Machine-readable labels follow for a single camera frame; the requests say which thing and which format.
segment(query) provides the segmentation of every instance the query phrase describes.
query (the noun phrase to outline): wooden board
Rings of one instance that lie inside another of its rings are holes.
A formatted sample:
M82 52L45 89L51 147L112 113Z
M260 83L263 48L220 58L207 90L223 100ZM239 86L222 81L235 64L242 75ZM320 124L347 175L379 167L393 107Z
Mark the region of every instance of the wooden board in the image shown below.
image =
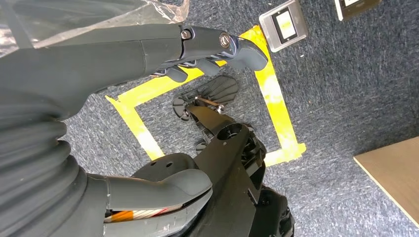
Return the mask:
M419 228L419 137L354 159Z

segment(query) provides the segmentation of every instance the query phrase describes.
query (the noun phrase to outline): robotic hand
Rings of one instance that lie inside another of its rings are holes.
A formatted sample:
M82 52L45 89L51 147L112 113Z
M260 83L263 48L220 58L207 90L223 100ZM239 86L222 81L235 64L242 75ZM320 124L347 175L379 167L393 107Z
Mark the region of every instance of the robotic hand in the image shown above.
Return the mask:
M185 110L212 134L208 147L195 159L160 158L132 178L86 174L57 140L60 121L88 95L147 75L183 81L178 66L215 75L217 60L252 70L267 63L224 31L160 24L96 29L0 58L0 236L291 236L285 197L261 184L263 145L205 104Z

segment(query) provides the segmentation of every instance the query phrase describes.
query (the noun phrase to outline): metal plate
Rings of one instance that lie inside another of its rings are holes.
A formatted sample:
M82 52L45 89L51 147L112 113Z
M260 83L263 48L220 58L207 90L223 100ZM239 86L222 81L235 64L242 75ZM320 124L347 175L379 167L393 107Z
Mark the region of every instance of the metal plate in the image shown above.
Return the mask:
M290 0L262 14L259 22L272 52L278 52L308 35L298 0Z
M337 16L340 21L375 7L381 0L335 0Z

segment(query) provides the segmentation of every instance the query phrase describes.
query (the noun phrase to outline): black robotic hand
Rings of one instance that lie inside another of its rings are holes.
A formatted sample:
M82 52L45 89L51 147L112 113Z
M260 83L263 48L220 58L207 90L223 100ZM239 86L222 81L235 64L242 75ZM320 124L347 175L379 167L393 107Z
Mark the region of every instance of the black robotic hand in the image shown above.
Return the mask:
M178 66L198 68L208 76L220 71L216 61L225 60L235 68L260 71L268 62L263 52L251 41L204 27L181 27L182 54L177 60L164 62L154 76L168 76L176 82L186 80Z

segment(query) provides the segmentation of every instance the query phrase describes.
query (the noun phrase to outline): black plastic part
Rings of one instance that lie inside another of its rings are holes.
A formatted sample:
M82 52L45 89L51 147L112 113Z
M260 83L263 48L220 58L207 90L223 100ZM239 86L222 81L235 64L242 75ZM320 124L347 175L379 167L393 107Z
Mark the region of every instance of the black plastic part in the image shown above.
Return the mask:
M170 77L175 82L184 82L188 78L186 72L177 66L168 68L166 71L166 76Z
M238 69L250 68L253 71L260 71L265 68L268 59L254 43L243 38L237 38L232 42L238 46L234 57L228 60L230 66Z
M220 35L224 31L198 26L187 26L183 29L189 30L192 38L182 42L183 53L180 58L181 61L198 60L202 59L203 55L208 57L226 50L220 44Z
M249 237L293 237L295 220L287 198L270 188L263 188Z
M209 61L207 59L197 60L195 67L201 70L207 76L215 76L221 70L221 68L215 62Z
M185 169L198 169L198 166L187 154L174 153L149 162L131 177L158 182Z
M208 143L206 141L204 141L204 140L196 143L196 145L195 145L195 151L196 151L197 155L199 153L201 153L207 146L208 146Z
M173 110L179 118L187 121L190 117L185 112L185 106L194 102L196 96L226 106L234 100L238 91L239 86L235 79L219 76L195 90L175 96L172 102Z

